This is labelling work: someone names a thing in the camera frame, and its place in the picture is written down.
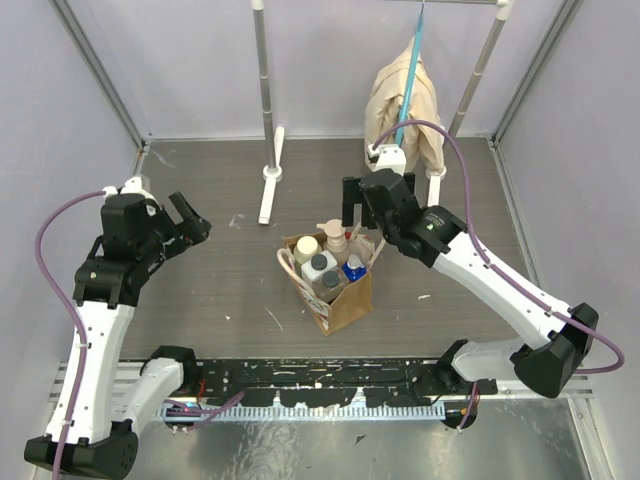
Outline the beige pump bottle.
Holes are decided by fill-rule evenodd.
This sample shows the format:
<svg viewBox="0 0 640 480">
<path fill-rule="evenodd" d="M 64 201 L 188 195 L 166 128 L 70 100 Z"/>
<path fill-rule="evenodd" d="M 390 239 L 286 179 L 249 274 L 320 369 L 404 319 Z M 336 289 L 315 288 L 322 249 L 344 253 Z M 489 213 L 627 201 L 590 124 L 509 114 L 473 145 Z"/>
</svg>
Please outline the beige pump bottle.
<svg viewBox="0 0 640 480">
<path fill-rule="evenodd" d="M 318 223 L 316 227 L 326 235 L 324 249 L 330 252 L 336 259 L 338 266 L 342 267 L 353 254 L 352 247 L 346 237 L 346 228 L 341 219 L 331 219 L 325 223 Z"/>
</svg>

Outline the clear bottle black cap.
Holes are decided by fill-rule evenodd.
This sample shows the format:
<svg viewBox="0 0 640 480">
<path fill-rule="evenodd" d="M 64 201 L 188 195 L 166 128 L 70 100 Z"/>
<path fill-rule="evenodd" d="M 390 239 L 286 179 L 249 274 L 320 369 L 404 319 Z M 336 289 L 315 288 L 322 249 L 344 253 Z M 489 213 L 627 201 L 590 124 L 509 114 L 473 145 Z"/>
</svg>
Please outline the clear bottle black cap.
<svg viewBox="0 0 640 480">
<path fill-rule="evenodd" d="M 330 304 L 349 285 L 349 280 L 340 268 L 328 270 L 316 279 L 312 289 L 317 298 Z"/>
</svg>

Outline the white bottle black cap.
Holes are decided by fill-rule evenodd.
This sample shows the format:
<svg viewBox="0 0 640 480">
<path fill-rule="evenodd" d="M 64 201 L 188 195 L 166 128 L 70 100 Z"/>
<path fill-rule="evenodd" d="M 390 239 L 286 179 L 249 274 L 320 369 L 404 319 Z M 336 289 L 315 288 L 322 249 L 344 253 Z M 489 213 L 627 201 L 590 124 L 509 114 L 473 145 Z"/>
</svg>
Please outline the white bottle black cap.
<svg viewBox="0 0 640 480">
<path fill-rule="evenodd" d="M 321 278 L 324 273 L 338 266 L 337 260 L 329 251 L 322 251 L 313 255 L 301 265 L 302 279 L 309 285 Z"/>
</svg>

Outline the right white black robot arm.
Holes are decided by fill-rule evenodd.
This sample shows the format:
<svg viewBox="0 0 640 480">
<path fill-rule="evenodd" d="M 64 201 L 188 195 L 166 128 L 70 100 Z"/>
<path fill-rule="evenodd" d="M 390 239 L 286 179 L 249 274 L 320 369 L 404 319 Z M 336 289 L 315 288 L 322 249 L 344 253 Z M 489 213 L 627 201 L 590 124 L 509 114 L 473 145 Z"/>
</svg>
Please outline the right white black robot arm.
<svg viewBox="0 0 640 480">
<path fill-rule="evenodd" d="M 516 379 L 533 392 L 559 396 L 592 346 L 599 315 L 586 303 L 570 306 L 543 292 L 471 235 L 448 209 L 419 205 L 415 177 L 385 168 L 342 181 L 345 225 L 362 208 L 363 224 L 390 245 L 455 280 L 482 300 L 517 336 L 511 341 L 466 341 L 452 348 L 438 370 L 444 390 L 459 394 L 473 381 Z"/>
</svg>

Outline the blue orange spray bottle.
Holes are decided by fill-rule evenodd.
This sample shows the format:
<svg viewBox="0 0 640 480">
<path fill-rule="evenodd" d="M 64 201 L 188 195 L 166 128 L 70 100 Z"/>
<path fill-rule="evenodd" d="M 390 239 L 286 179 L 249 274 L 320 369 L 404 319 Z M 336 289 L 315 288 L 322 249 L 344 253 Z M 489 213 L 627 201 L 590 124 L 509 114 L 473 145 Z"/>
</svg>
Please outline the blue orange spray bottle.
<svg viewBox="0 0 640 480">
<path fill-rule="evenodd" d="M 367 273 L 367 267 L 356 254 L 350 254 L 346 262 L 342 265 L 342 270 L 351 282 L 357 282 Z"/>
</svg>

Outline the green bottle cream cap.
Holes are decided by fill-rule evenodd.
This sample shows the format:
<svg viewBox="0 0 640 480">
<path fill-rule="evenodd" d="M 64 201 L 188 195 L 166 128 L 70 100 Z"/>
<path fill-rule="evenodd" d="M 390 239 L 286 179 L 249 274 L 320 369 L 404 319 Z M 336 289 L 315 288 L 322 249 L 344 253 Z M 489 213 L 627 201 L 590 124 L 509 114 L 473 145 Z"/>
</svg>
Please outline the green bottle cream cap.
<svg viewBox="0 0 640 480">
<path fill-rule="evenodd" d="M 298 266 L 302 266 L 321 251 L 322 248 L 315 237 L 310 235 L 302 236 L 298 239 L 293 250 L 295 262 Z"/>
</svg>

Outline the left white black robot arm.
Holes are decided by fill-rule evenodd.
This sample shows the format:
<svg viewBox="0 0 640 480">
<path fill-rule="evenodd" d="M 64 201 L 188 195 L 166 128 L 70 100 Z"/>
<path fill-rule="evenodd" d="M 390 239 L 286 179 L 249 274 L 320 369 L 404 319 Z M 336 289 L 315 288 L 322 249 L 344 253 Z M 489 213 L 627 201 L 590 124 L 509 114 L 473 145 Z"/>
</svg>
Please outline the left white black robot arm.
<svg viewBox="0 0 640 480">
<path fill-rule="evenodd" d="M 72 296 L 62 292 L 44 263 L 44 234 L 35 241 L 38 266 L 74 324 L 57 405 L 45 433 L 24 449 L 27 462 L 55 479 L 64 474 L 125 478 L 155 412 L 173 393 L 194 393 L 201 378 L 193 349 L 162 345 L 143 363 L 121 403 L 113 405 L 122 344 L 143 287 L 166 261 L 206 241 L 211 225 L 181 192 L 169 197 L 179 222 L 143 191 L 102 195 L 102 232 L 75 273 Z"/>
</svg>

